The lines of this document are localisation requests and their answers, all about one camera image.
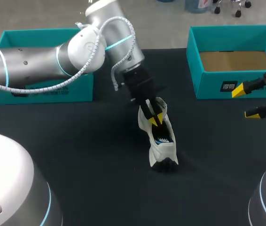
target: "white spiral cable wrap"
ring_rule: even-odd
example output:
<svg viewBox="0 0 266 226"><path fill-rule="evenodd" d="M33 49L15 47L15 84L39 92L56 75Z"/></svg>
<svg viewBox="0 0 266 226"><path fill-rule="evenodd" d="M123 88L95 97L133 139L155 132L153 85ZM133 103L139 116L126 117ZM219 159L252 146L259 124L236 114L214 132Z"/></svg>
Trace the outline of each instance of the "white spiral cable wrap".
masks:
<svg viewBox="0 0 266 226"><path fill-rule="evenodd" d="M124 61L126 61L130 57L130 55L133 52L135 41L136 41L135 30L133 28L133 25L131 24L131 22L129 20L127 20L126 18L121 17L121 16L112 17L103 23L103 25L100 28L100 32L99 32L98 36L96 37L94 49L92 50L90 58L88 59L86 64L81 68L81 70L79 70L78 73L76 73L74 76L72 76L68 80L61 82L60 84L51 86L51 87L45 87L45 88L40 88L40 89L15 89L15 88L10 88L10 87L5 87L5 86L0 85L0 90L12 92L12 93L19 93L19 94L34 94L34 93L43 93L43 92L53 91L53 90L60 89L64 86L69 85L70 83L72 83L73 81L78 79L84 73L84 71L87 69L87 67L90 65L90 63L92 62L92 60L93 60L93 58L97 52L102 31L104 30L104 28L107 26L108 23L115 21L115 20L122 20L122 21L126 22L127 25L129 26L130 30L131 30L131 35L132 35L132 45L131 45L127 55L125 55L125 57L122 60L120 60L117 64L115 64L111 69L111 79L112 79L112 82L114 85L114 89L115 89L115 91L117 91L118 90L118 83L115 79L114 72L118 66L120 66Z"/></svg>

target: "shoe sole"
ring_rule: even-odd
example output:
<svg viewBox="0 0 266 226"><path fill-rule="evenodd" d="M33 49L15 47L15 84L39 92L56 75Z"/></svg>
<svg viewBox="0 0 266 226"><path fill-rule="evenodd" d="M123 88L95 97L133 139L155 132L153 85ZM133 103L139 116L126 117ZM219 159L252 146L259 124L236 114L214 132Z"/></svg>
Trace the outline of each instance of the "shoe sole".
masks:
<svg viewBox="0 0 266 226"><path fill-rule="evenodd" d="M162 161L157 161L152 166L152 169L157 172L174 172L178 169L178 165L170 158L166 158Z"/></svg>

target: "teal box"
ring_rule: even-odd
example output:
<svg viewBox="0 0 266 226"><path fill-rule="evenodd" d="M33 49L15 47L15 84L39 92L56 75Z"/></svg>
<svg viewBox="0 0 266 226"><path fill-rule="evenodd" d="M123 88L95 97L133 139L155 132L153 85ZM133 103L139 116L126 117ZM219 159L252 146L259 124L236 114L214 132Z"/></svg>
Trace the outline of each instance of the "teal box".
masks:
<svg viewBox="0 0 266 226"><path fill-rule="evenodd" d="M199 26L189 30L187 59L197 99L228 99L231 92L224 84L238 86L243 81L262 78L266 71L206 72L199 52L264 51L266 25ZM240 98L266 98L266 89L255 90Z"/></svg>
<svg viewBox="0 0 266 226"><path fill-rule="evenodd" d="M55 47L68 41L78 32L78 28L4 31L0 39L0 48ZM25 88L49 87L62 81L40 82ZM93 82L93 74L88 74L82 75L68 86L52 92L17 97L9 92L0 91L0 105L92 101Z"/></svg>

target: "black fabric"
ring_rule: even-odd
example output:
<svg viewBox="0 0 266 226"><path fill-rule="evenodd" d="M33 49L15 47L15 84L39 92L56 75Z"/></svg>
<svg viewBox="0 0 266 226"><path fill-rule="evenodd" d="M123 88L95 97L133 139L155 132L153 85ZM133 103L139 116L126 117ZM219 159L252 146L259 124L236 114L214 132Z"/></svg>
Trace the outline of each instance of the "black fabric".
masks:
<svg viewBox="0 0 266 226"><path fill-rule="evenodd" d="M145 67L177 141L175 174L149 166L149 141L126 88L106 64L94 102L0 106L0 134L22 144L60 201L65 226L248 226L266 170L266 119L244 111L266 99L196 100L185 49L145 50Z"/></svg>

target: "chair wheel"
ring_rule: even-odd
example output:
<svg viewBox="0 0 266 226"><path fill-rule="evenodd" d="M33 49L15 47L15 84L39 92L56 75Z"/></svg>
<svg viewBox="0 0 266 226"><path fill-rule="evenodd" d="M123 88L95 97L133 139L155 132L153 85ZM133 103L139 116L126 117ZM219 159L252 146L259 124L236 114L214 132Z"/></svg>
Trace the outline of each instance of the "chair wheel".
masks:
<svg viewBox="0 0 266 226"><path fill-rule="evenodd" d="M241 12L240 10L238 10L238 11L236 12L236 14L235 14L235 17L241 17L241 15L242 15L242 12Z"/></svg>
<svg viewBox="0 0 266 226"><path fill-rule="evenodd" d="M246 1L245 2L245 7L246 8L250 8L251 7L251 2L250 1Z"/></svg>
<svg viewBox="0 0 266 226"><path fill-rule="evenodd" d="M221 8L217 6L216 9L214 10L214 13L219 14L220 12L221 12Z"/></svg>

